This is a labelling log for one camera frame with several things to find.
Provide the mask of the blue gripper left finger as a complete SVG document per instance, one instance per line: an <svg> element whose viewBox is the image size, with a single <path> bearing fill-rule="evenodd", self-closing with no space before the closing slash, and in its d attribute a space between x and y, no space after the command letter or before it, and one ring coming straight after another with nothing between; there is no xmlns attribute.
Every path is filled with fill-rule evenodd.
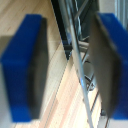
<svg viewBox="0 0 128 128"><path fill-rule="evenodd" d="M48 59L47 20L27 14L0 59L13 122L40 118Z"/></svg>

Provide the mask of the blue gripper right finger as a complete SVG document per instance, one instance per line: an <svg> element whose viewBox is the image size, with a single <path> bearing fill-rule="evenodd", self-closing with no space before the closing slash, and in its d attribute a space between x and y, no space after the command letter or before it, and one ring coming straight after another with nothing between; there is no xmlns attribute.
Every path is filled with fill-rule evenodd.
<svg viewBox="0 0 128 128"><path fill-rule="evenodd" d="M107 116L128 120L128 32L112 13L97 12L92 16L89 43Z"/></svg>

